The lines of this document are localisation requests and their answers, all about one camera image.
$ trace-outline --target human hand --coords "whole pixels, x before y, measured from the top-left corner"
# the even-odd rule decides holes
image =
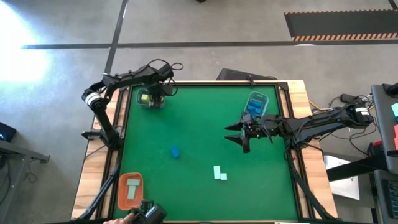
[[[117,220],[109,220],[104,222],[104,224],[129,224],[133,218],[134,218],[134,213],[130,213],[124,218],[119,218]]]

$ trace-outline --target green table surface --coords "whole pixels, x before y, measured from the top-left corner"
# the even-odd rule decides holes
[[[243,154],[224,138],[252,91],[269,97],[266,114],[280,113],[274,86],[180,86],[159,110],[140,107],[135,88],[121,174],[141,173],[144,198],[161,204],[166,220],[296,220],[283,139],[253,139]],[[215,180],[213,166],[228,180]],[[114,218],[126,215],[116,205]]]

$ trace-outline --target orange bowl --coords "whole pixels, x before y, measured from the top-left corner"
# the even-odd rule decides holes
[[[139,185],[136,187],[136,195],[134,199],[127,199],[129,193],[129,186],[127,185],[128,179],[139,179]],[[118,207],[121,210],[130,210],[133,208],[139,208],[140,203],[144,199],[144,180],[140,173],[133,172],[123,174],[119,178],[119,190],[118,190]]]

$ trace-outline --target yellow warning stripe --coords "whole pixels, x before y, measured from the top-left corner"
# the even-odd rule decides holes
[[[305,35],[305,36],[292,37],[293,41],[374,40],[374,39],[398,39],[398,33],[343,34],[343,35]]]
[[[340,10],[340,11],[308,11],[308,12],[284,12],[288,14],[304,14],[304,13],[336,13],[336,12],[374,12],[374,11],[398,11],[394,9],[360,9],[360,10]]]

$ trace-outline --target concrete floor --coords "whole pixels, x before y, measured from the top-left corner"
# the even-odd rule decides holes
[[[111,43],[121,0],[0,1],[0,120],[18,130],[15,143],[50,154],[34,164],[39,178],[24,182],[9,223],[67,221],[87,141],[80,133],[93,113],[80,99],[101,78],[108,49],[18,50],[21,44]],[[120,43],[290,40],[285,11],[389,9],[387,0],[135,0],[124,16]],[[395,83],[396,45],[118,49],[112,72],[135,70],[154,58],[181,62],[176,80],[214,80],[224,67],[278,79],[303,79],[308,97],[326,106],[341,93],[367,95],[377,83]],[[348,136],[348,130],[337,132]],[[378,133],[357,139],[365,149]],[[326,152],[361,157],[348,142],[326,138]],[[361,201],[335,197],[339,216],[371,222],[367,183]]]

